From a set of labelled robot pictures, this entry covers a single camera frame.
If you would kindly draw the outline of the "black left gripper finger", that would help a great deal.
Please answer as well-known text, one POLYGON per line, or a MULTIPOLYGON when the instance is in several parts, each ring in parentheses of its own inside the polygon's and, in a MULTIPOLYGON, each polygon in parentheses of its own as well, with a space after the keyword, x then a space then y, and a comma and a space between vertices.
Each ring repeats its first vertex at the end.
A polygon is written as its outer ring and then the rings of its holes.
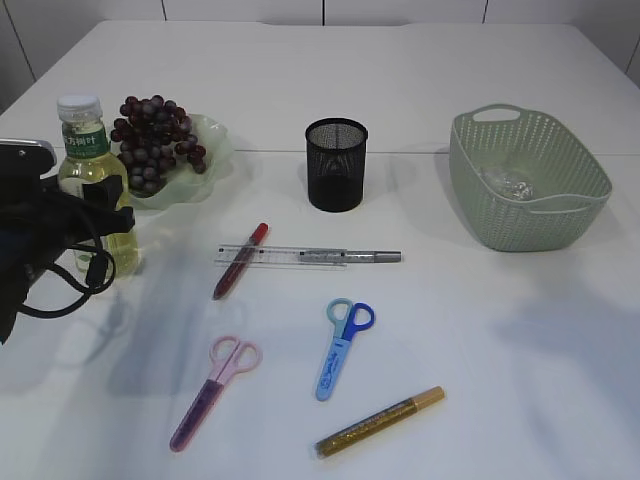
POLYGON ((101 181, 82 185, 82 198, 93 205, 116 205, 123 193, 119 175, 109 175, 101 181))
POLYGON ((129 233, 134 225, 134 209, 130 206, 119 210, 99 209, 97 211, 97 233, 99 235, 129 233))

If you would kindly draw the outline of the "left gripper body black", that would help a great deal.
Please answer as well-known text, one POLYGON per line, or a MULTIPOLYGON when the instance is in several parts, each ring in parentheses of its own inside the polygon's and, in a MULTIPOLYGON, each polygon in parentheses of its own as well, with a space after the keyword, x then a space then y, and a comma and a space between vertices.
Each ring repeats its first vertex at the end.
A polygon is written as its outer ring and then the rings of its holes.
POLYGON ((100 292, 99 209, 100 205, 58 189, 1 196, 2 342, 11 335, 18 313, 43 319, 59 318, 77 310, 100 292), (56 264, 68 249, 93 255, 83 284, 56 264), (55 311, 26 306, 24 301, 30 288, 47 270, 63 278, 81 297, 55 311))

